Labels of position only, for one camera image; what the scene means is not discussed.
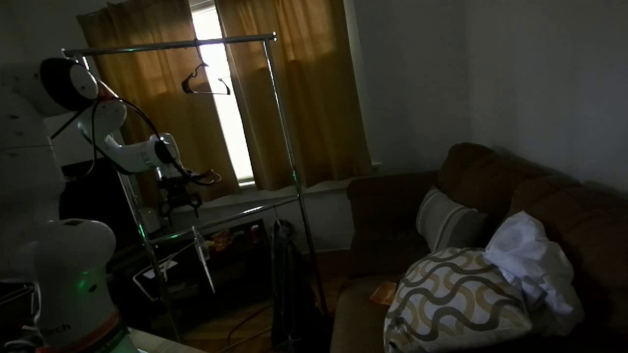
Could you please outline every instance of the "brown curtain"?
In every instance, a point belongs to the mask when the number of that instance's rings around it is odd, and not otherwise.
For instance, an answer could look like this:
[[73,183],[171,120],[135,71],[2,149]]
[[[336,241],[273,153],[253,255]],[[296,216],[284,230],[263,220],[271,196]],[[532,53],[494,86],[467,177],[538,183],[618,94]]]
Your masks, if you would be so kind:
[[[298,173],[306,186],[369,171],[345,14],[339,0],[216,0],[224,35],[277,32],[271,43]],[[259,43],[230,45],[255,183],[288,184],[281,126]]]
[[[165,43],[194,39],[186,0],[127,0],[78,16],[90,47],[126,47],[137,43]],[[182,165],[204,173],[214,169],[222,183],[198,186],[208,200],[237,188],[218,112],[210,94],[184,94],[180,83],[200,63],[198,51],[165,49],[96,57],[98,77],[122,98],[139,106],[159,132],[175,135]],[[151,130],[137,116],[122,128],[126,143],[145,141]],[[137,177],[145,204],[159,204],[155,171]]]

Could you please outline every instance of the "white object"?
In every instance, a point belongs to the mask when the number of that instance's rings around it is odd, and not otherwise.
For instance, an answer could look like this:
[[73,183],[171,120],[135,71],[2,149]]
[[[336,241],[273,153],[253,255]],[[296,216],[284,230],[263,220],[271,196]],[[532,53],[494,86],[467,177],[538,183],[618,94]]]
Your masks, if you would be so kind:
[[129,339],[135,343],[137,353],[204,353],[190,345],[180,345],[177,341],[141,332],[141,330],[129,330]]
[[567,335],[585,318],[571,286],[571,263],[561,247],[547,239],[540,220],[526,212],[506,218],[489,241],[485,257],[526,294],[538,334]]
[[49,347],[80,351],[78,341],[118,326],[104,271],[114,249],[114,232],[100,222],[63,220],[41,228],[33,253],[43,294],[37,328]]

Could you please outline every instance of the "white wall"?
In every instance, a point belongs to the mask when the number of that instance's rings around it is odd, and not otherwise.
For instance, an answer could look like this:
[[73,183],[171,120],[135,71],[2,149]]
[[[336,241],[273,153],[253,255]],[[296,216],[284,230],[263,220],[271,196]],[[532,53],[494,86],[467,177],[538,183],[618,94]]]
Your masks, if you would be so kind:
[[347,4],[373,159],[383,173],[440,167],[451,143],[471,137],[465,2]]
[[473,139],[628,190],[628,2],[465,4]]
[[25,47],[22,32],[8,2],[0,2],[0,43],[2,43],[2,63],[16,63],[25,59]]
[[[61,49],[86,47],[76,14],[100,8],[100,0],[2,0],[0,2],[0,63],[39,63],[61,57]],[[71,114],[45,118],[49,132],[57,132]],[[92,159],[90,145],[76,130],[65,130],[53,139],[57,161],[73,165]]]

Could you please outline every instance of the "brown couch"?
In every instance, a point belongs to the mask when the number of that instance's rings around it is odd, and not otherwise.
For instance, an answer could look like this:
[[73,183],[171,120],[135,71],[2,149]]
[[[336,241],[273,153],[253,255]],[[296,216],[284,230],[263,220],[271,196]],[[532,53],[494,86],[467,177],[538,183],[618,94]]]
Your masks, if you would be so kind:
[[459,143],[440,171],[367,177],[349,184],[355,237],[349,281],[336,308],[332,353],[383,351],[387,308],[369,296],[428,253],[414,220],[434,184],[489,216],[479,247],[506,216],[526,210],[544,222],[547,237],[563,247],[575,269],[573,286],[587,318],[571,335],[528,335],[481,351],[628,351],[628,202],[489,147]]

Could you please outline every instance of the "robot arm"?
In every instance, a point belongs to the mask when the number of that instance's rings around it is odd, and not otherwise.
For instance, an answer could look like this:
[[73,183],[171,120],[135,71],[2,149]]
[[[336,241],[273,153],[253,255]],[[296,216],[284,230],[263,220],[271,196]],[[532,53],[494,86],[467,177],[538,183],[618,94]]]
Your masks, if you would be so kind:
[[163,179],[186,177],[173,135],[155,134],[147,141],[129,145],[120,141],[118,132],[126,124],[127,104],[98,83],[86,67],[55,57],[39,67],[14,65],[2,73],[2,84],[23,96],[41,116],[76,112],[75,122],[80,134],[122,173],[157,169]]

